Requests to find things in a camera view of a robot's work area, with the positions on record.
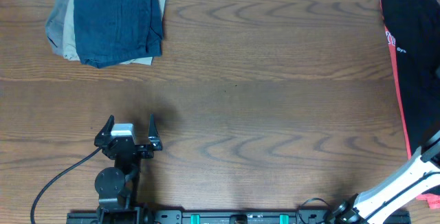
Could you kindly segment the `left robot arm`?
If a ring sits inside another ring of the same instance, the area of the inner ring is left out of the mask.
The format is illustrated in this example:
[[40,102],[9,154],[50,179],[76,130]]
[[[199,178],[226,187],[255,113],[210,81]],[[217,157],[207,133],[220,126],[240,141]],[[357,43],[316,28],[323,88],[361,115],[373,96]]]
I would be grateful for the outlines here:
[[95,137],[94,145],[114,161],[114,166],[98,173],[94,183],[99,196],[99,223],[155,222],[152,211],[136,200],[141,161],[154,158],[154,152],[163,149],[153,115],[149,120],[148,142],[135,141],[134,125],[116,124],[113,115]]

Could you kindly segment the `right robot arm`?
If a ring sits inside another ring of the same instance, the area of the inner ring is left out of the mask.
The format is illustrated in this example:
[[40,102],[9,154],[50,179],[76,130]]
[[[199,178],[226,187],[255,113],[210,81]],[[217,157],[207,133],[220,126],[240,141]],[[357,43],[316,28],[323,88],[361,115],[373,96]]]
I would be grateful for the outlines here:
[[400,207],[439,185],[439,132],[383,182],[341,203],[325,223],[383,224]]

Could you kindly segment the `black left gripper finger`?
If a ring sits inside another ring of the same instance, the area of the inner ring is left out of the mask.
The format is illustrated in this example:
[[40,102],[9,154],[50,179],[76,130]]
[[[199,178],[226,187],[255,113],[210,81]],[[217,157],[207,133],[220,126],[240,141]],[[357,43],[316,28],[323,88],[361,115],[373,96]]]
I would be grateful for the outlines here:
[[102,148],[111,141],[111,131],[113,129],[114,124],[115,124],[115,118],[113,115],[110,115],[106,124],[95,136],[94,146],[98,148]]
[[149,127],[148,127],[148,139],[151,143],[153,150],[162,150],[163,145],[160,139],[159,133],[157,131],[157,127],[155,125],[154,115],[150,115]]

